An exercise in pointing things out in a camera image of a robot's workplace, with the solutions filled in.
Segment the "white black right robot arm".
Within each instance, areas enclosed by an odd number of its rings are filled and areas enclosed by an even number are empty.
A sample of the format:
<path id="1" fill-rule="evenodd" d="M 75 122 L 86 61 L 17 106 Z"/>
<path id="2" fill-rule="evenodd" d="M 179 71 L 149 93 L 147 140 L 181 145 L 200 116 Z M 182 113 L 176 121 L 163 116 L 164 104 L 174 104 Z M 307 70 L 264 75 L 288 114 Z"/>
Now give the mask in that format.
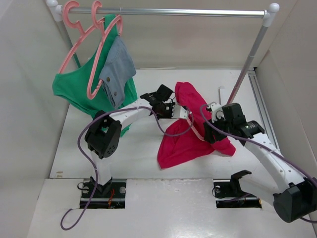
<path id="1" fill-rule="evenodd" d="M 238 140 L 263 165 L 274 180 L 269 185 L 249 170 L 231 175 L 220 197 L 229 201 L 251 194 L 266 201 L 285 222 L 317 210 L 317 179 L 286 159 L 272 144 L 265 130 L 254 120 L 247 121 L 238 103 L 221 106 L 212 102 L 200 107 L 204 119 L 205 141 L 219 142 L 229 137 Z"/>

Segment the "red t shirt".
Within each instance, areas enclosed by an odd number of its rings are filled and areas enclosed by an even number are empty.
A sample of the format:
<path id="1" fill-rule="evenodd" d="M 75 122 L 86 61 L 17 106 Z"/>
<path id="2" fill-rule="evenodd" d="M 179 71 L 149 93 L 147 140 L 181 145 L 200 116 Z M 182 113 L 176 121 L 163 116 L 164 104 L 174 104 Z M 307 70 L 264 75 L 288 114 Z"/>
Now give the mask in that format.
<path id="1" fill-rule="evenodd" d="M 180 133 L 189 129 L 190 119 L 179 119 L 166 129 L 166 133 L 176 136 L 163 136 L 157 154 L 160 168 L 174 167 L 195 158 L 209 155 L 214 151 L 226 156 L 233 156 L 236 148 L 227 137 L 213 143 L 205 141 L 205 120 L 200 113 L 200 106 L 205 105 L 206 101 L 194 86 L 189 82 L 177 82 L 175 95 L 176 101 L 182 106 L 187 106 L 193 113 L 194 123 L 190 130 L 183 135 Z"/>

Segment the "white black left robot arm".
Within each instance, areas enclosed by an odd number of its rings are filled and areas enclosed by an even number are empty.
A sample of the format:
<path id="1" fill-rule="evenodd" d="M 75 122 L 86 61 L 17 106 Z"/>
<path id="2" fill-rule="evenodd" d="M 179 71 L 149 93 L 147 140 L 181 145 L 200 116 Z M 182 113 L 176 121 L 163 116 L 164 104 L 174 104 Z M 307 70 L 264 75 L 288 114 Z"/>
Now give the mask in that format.
<path id="1" fill-rule="evenodd" d="M 152 115 L 153 112 L 158 119 L 172 118 L 175 103 L 167 103 L 172 93 L 171 89 L 162 84 L 157 91 L 141 95 L 136 101 L 124 106 L 122 111 L 104 116 L 89 127 L 85 141 L 97 168 L 97 174 L 90 178 L 96 195 L 105 197 L 110 192 L 112 175 L 109 157 L 118 148 L 124 130 L 137 120 Z"/>

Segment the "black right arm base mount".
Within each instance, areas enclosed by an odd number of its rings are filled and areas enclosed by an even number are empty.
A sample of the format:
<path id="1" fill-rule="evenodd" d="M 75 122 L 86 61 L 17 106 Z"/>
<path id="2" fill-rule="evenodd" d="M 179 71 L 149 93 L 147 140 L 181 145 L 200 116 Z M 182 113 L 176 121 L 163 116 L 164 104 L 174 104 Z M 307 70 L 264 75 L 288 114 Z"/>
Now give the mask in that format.
<path id="1" fill-rule="evenodd" d="M 242 170 L 231 175 L 229 179 L 214 179 L 212 195 L 215 198 L 216 208 L 260 208 L 261 200 L 256 196 L 246 193 L 241 189 L 239 179 L 250 175 L 248 170 Z"/>

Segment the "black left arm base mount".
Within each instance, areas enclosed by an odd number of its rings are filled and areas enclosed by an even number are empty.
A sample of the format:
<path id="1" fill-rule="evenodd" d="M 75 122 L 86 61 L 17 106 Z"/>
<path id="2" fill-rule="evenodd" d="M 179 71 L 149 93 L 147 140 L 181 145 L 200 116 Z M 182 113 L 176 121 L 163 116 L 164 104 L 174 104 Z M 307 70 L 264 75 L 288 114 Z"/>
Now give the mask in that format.
<path id="1" fill-rule="evenodd" d="M 95 181 L 91 177 L 90 180 L 84 180 L 77 184 L 77 188 L 81 191 L 79 207 L 85 208 L 92 195 Z M 104 186 L 98 185 L 91 202 L 87 206 L 88 209 L 124 209 L 126 195 L 126 180 L 112 179 Z"/>

